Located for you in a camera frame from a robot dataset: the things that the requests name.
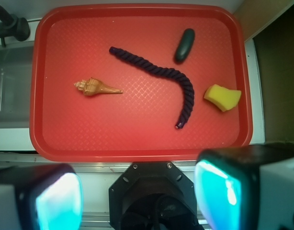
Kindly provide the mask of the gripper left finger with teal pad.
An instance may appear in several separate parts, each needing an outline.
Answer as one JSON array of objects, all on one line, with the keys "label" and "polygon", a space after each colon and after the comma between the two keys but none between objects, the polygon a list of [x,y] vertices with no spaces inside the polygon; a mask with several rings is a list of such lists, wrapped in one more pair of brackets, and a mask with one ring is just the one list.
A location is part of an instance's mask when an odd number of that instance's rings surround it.
[{"label": "gripper left finger with teal pad", "polygon": [[68,164],[0,168],[0,230],[78,230],[79,176]]}]

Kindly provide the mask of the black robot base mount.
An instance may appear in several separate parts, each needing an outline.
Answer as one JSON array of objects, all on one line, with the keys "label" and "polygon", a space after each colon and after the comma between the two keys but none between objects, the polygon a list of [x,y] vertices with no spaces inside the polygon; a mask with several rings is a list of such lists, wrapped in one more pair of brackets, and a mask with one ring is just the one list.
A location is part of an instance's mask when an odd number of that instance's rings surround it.
[{"label": "black robot base mount", "polygon": [[134,162],[108,189],[115,230],[202,230],[193,182],[172,162]]}]

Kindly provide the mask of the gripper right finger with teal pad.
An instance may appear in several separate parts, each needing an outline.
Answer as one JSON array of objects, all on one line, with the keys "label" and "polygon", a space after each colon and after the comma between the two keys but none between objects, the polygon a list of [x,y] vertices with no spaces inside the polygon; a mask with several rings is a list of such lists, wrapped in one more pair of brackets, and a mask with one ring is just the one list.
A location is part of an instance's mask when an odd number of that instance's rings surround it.
[{"label": "gripper right finger with teal pad", "polygon": [[294,230],[294,144],[203,150],[194,190],[214,230]]}]

